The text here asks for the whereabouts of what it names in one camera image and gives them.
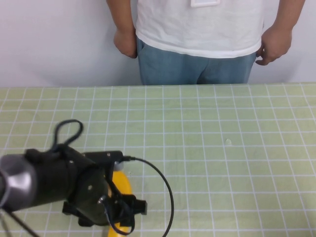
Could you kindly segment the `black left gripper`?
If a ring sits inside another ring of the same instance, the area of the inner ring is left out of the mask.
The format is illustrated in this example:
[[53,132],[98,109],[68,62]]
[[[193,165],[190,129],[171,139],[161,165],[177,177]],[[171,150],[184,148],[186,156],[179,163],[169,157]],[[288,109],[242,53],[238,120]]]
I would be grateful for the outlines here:
[[80,226],[134,226],[135,214],[147,215],[147,202],[136,199],[121,167],[121,151],[63,153],[69,174],[63,213]]

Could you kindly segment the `person's right hand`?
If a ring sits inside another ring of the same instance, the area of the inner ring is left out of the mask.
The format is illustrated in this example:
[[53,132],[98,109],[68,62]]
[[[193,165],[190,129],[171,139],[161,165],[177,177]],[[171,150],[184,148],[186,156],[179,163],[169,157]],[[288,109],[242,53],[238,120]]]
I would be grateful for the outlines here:
[[135,30],[116,30],[114,35],[114,45],[121,54],[129,58],[137,58],[137,39]]

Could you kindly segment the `person's left hand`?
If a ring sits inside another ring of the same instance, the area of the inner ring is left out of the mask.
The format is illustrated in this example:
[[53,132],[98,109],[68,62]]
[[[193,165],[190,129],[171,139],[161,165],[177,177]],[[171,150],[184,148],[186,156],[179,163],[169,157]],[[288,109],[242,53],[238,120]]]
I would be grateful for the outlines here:
[[266,66],[269,63],[285,55],[292,43],[291,28],[272,25],[261,37],[261,47],[256,52],[256,57],[260,58],[255,61],[260,66]]

